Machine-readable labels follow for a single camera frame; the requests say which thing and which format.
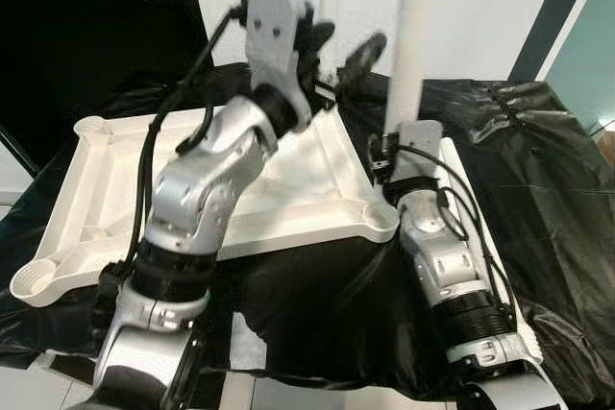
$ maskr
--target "white tray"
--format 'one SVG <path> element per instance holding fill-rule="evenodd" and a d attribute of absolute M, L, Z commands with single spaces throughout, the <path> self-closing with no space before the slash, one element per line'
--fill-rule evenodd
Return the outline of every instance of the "white tray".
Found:
<path fill-rule="evenodd" d="M 203 120 L 204 110 L 168 115 L 159 133 L 154 174 Z M 95 284 L 123 259 L 135 209 L 136 166 L 153 116 L 75 125 L 80 137 L 34 259 L 11 280 L 11 293 L 44 306 L 70 289 Z M 385 242 L 398 215 L 379 201 L 336 109 L 290 133 L 237 202 L 219 259 L 362 236 Z"/>

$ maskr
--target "black plastic sheet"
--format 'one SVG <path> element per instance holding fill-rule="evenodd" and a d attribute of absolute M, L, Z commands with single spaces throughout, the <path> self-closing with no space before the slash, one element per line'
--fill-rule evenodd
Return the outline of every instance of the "black plastic sheet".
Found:
<path fill-rule="evenodd" d="M 217 69 L 204 95 L 223 103 L 246 90 L 247 77 L 244 65 Z M 121 115 L 151 112 L 156 101 L 140 90 L 121 91 L 92 111 L 110 117 L 115 104 Z M 382 127 L 385 90 L 385 78 L 370 76 L 360 96 L 340 107 L 363 165 L 367 136 Z M 144 100 L 132 108 L 127 95 Z M 612 169 L 545 84 L 426 81 L 420 115 L 441 121 L 455 141 L 559 392 L 578 408 L 614 405 Z M 5 365 L 26 365 L 45 349 L 95 354 L 88 317 L 94 287 L 39 309 L 8 290 L 12 274 L 36 251 L 71 156 L 67 147 L 0 222 Z M 204 373 L 230 366 L 234 312 L 267 345 L 258 374 L 337 389 L 377 384 L 413 398 L 455 390 L 396 241 L 346 239 L 220 262 L 206 312 L 212 346 Z"/>

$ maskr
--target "wire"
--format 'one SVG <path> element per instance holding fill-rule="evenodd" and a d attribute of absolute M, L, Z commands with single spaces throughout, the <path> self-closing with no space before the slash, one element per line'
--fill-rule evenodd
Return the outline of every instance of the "wire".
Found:
<path fill-rule="evenodd" d="M 175 90 L 171 92 L 160 104 L 160 109 L 154 120 L 149 125 L 145 141 L 141 149 L 139 163 L 136 172 L 136 201 L 135 201 L 135 218 L 133 221 L 133 233 L 126 254 L 126 259 L 122 263 L 120 274 L 122 277 L 127 277 L 132 268 L 132 263 L 135 259 L 136 249 L 138 247 L 138 238 L 141 232 L 141 222 L 143 219 L 143 211 L 145 216 L 149 215 L 152 202 L 152 168 L 154 163 L 154 148 L 156 147 L 156 137 L 162 126 L 162 122 L 169 112 L 171 112 L 183 99 L 186 91 L 192 86 L 194 78 L 201 72 L 201 67 L 205 60 L 211 55 L 211 50 L 220 39 L 224 30 L 228 26 L 231 19 L 237 17 L 241 13 L 240 7 L 230 9 L 222 18 L 218 26 L 215 28 L 213 35 L 209 39 L 207 45 L 203 48 L 197 59 L 186 73 L 184 79 L 178 83 Z M 213 105 L 208 104 L 206 109 L 206 117 L 204 123 L 199 127 L 197 133 L 207 133 L 209 123 L 213 116 Z"/>
<path fill-rule="evenodd" d="M 446 225 L 446 227 L 449 229 L 449 231 L 460 241 L 463 242 L 467 242 L 467 240 L 469 239 L 469 234 L 467 229 L 463 226 L 463 224 L 461 223 L 461 221 L 459 221 L 451 212 L 451 210 L 449 209 L 449 201 L 446 197 L 446 192 L 450 191 L 453 194 L 456 194 L 456 191 L 454 191 L 452 188 L 445 186 L 445 187 L 440 187 L 437 189 L 436 191 L 436 195 L 437 195 L 437 207 L 438 207 L 438 214 L 440 215 L 440 218 L 442 218 L 442 221 L 444 222 L 444 224 Z M 464 207 L 466 207 L 466 212 L 468 213 L 468 215 L 472 216 L 470 214 L 470 209 L 467 208 L 467 205 L 464 203 L 463 204 Z"/>
<path fill-rule="evenodd" d="M 321 88 L 324 88 L 324 89 L 326 89 L 326 90 L 328 90 L 328 91 L 330 91 L 332 93 L 335 93 L 335 87 L 332 86 L 332 85 L 327 84 L 326 82 L 323 82 L 323 81 L 320 81 L 320 80 L 316 80 L 314 82 L 314 84 L 316 86 L 320 86 Z"/>
<path fill-rule="evenodd" d="M 444 170 L 446 170 L 447 173 L 451 175 L 463 189 L 463 192 L 465 193 L 466 197 L 470 200 L 473 213 L 469 213 L 470 207 L 466 204 L 464 200 L 462 200 L 461 196 L 458 193 L 456 193 L 456 191 L 454 191 L 453 193 L 455 197 L 459 200 L 459 202 L 462 204 L 466 212 L 468 212 L 468 215 L 470 216 L 470 221 L 472 222 L 474 228 L 476 229 L 477 235 L 479 236 L 482 255 L 483 255 L 483 258 L 485 259 L 487 275 L 489 277 L 489 284 L 491 285 L 491 290 L 493 291 L 493 296 L 495 298 L 496 304 L 500 308 L 504 307 L 504 303 L 502 302 L 500 293 L 496 286 L 495 278 L 493 275 L 494 269 L 504 285 L 504 289 L 506 291 L 506 295 L 508 297 L 508 302 L 510 305 L 510 312 L 509 312 L 510 320 L 511 320 L 511 323 L 514 329 L 516 330 L 517 329 L 517 312 L 515 308 L 515 301 L 514 301 L 515 299 L 512 293 L 512 287 L 510 287 L 510 283 L 508 282 L 508 279 L 506 278 L 500 266 L 495 262 L 493 255 L 491 254 L 491 252 L 489 252 L 489 249 L 487 247 L 487 243 L 485 240 L 485 236 L 484 236 L 484 231 L 482 229 L 482 222 L 480 221 L 479 206 L 477 205 L 474 199 L 474 196 L 472 195 L 472 192 L 470 191 L 470 188 L 465 183 L 465 181 L 461 178 L 461 176 L 453 168 L 451 168 L 449 165 L 444 163 L 439 158 L 432 156 L 430 153 L 427 153 L 421 149 L 417 149 L 413 146 L 399 145 L 397 149 L 400 151 L 405 151 L 408 153 L 415 154 L 416 156 L 419 156 L 422 158 L 426 158 L 427 160 L 433 162 L 434 164 L 444 168 Z"/>
<path fill-rule="evenodd" d="M 209 126 L 211 125 L 211 121 L 213 120 L 213 101 L 208 99 L 206 102 L 205 116 L 203 118 L 203 123 L 198 128 L 198 130 L 188 138 L 184 139 L 180 144 L 175 148 L 175 152 L 180 156 L 187 153 L 191 149 L 198 146 L 198 144 L 205 138 L 208 133 Z"/>
<path fill-rule="evenodd" d="M 599 129 L 595 129 L 593 132 L 589 133 L 589 137 L 591 138 L 593 135 L 595 135 L 596 133 L 601 132 L 602 130 L 606 130 L 606 127 L 608 127 L 609 125 L 611 125 L 613 122 L 615 122 L 615 119 L 611 120 L 610 122 L 602 125 Z"/>

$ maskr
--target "floor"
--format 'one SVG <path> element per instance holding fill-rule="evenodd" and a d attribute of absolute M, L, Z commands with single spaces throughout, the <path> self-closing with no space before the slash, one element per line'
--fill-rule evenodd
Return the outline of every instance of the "floor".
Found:
<path fill-rule="evenodd" d="M 63 410 L 91 394 L 89 386 L 48 370 L 0 367 L 0 396 L 7 410 Z"/>
<path fill-rule="evenodd" d="M 272 379 L 228 374 L 221 410 L 449 410 L 454 404 L 408 400 L 392 390 L 363 388 L 351 392 L 301 389 Z M 0 367 L 0 396 L 7 410 L 63 410 L 89 398 L 92 390 L 46 369 Z"/>

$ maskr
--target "black door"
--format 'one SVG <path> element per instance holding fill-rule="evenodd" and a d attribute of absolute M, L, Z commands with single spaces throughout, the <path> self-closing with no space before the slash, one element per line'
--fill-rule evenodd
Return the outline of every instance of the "black door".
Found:
<path fill-rule="evenodd" d="M 0 129 L 35 168 L 120 84 L 142 72 L 180 75 L 207 40 L 197 0 L 4 4 Z"/>

